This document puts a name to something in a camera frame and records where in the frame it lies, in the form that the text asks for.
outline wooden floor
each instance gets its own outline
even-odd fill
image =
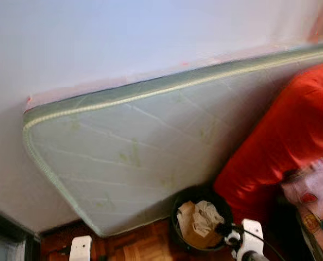
[[[173,243],[169,235],[169,221],[160,220],[133,231],[102,239],[84,224],[76,224],[48,233],[41,238],[42,261],[65,261],[68,255],[60,255],[57,250],[71,246],[74,237],[90,235],[93,238],[91,260],[220,260],[232,261],[228,248],[207,255],[193,256]]]

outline quilted mattress surface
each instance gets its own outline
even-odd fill
[[[78,215],[106,237],[169,215],[212,180],[284,85],[323,47],[82,95],[24,114],[25,146]]]

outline white wall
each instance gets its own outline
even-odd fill
[[[0,210],[40,231],[77,218],[21,141],[32,93],[306,39],[317,0],[0,0]]]

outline black trash bin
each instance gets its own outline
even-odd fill
[[[181,229],[178,225],[177,220],[177,211],[178,208],[188,201],[193,202],[194,204],[206,200],[210,203],[212,203],[215,207],[217,212],[225,219],[226,223],[232,223],[233,222],[233,215],[231,212],[231,209],[229,205],[226,203],[223,197],[215,193],[211,187],[208,186],[194,186],[186,188],[182,191],[180,191],[176,195],[176,200],[172,207],[171,212],[171,221],[170,221],[170,233],[172,240],[183,247],[186,251],[191,253],[207,253],[207,252],[213,252],[220,250],[224,247],[224,238],[219,242],[216,246],[200,249],[195,246],[192,246],[188,244],[186,241],[184,241]]]

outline red fabric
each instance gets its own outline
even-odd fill
[[[234,221],[264,222],[283,173],[323,157],[323,65],[297,76],[218,175]]]

